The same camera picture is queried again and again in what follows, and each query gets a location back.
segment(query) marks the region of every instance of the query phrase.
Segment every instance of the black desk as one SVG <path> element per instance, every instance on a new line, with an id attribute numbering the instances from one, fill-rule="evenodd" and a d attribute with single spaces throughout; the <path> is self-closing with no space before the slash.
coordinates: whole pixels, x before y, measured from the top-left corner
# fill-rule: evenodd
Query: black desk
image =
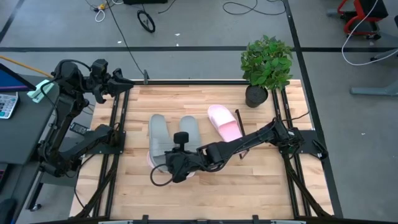
<path id="1" fill-rule="evenodd" d="M 22 76 L 34 85 L 44 79 L 42 77 Z M 48 93 L 48 96 L 54 101 L 57 99 L 57 85 Z M 26 93 L 20 93 L 19 97 L 18 108 L 16 108 L 12 118 L 0 120 L 2 127 L 0 131 L 0 142 L 2 142 L 0 160 L 14 160 L 15 162 L 26 160 L 25 164 L 9 165 L 6 182 L 0 191 L 0 202 L 7 198 L 17 200 L 14 220 L 17 220 L 39 171 L 40 164 L 37 161 L 29 161 L 29 158 L 53 110 L 46 99 L 43 99 L 40 103 L 34 103 Z"/>

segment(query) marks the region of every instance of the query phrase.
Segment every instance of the potted plant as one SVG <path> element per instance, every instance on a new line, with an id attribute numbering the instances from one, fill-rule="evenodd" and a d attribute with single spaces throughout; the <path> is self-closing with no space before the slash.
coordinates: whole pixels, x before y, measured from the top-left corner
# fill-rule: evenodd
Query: potted plant
<path id="1" fill-rule="evenodd" d="M 250 82 L 246 88 L 246 104 L 255 108 L 268 98 L 267 90 L 275 90 L 288 85 L 292 61 L 292 48 L 275 37 L 264 35 L 248 45 L 241 55 L 243 78 Z"/>

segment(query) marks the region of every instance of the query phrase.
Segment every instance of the black plant pot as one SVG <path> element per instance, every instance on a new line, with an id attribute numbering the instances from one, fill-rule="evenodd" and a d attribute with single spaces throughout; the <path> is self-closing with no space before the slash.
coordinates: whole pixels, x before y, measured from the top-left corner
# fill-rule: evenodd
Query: black plant pot
<path id="1" fill-rule="evenodd" d="M 268 98 L 268 91 L 260 86 L 249 85 L 246 88 L 246 105 L 251 108 L 258 107 L 261 103 L 265 102 Z"/>

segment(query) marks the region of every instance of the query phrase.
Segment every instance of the red chair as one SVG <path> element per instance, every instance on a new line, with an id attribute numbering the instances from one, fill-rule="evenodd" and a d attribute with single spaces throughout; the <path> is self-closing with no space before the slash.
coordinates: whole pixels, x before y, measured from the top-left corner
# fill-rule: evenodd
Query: red chair
<path id="1" fill-rule="evenodd" d="M 354 0 L 355 11 L 342 11 L 341 8 L 347 0 L 343 0 L 341 4 L 338 6 L 337 13 L 340 14 L 340 18 L 346 21 L 346 25 L 344 26 L 344 32 L 346 34 L 350 34 L 352 29 L 363 20 L 366 15 L 369 14 L 370 10 L 374 6 L 376 0 Z M 353 35 L 366 35 L 368 39 L 380 39 L 381 36 L 378 34 L 378 26 L 376 22 L 386 18 L 388 16 L 388 12 L 386 6 L 384 5 L 383 0 L 379 0 L 373 9 L 372 13 L 365 19 L 365 22 L 368 22 L 370 25 L 368 29 L 359 30 L 362 27 L 360 25 Z"/>

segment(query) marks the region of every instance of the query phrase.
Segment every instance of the green leaves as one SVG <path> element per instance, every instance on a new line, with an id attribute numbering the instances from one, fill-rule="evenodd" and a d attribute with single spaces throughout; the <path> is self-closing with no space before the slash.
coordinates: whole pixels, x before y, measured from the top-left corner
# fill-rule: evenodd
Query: green leaves
<path id="1" fill-rule="evenodd" d="M 286 46 L 275 37 L 262 36 L 261 40 L 249 43 L 245 52 L 241 54 L 241 69 L 243 78 L 252 85 L 259 85 L 269 90 L 282 88 L 289 84 L 292 78 L 290 67 L 292 48 Z"/>

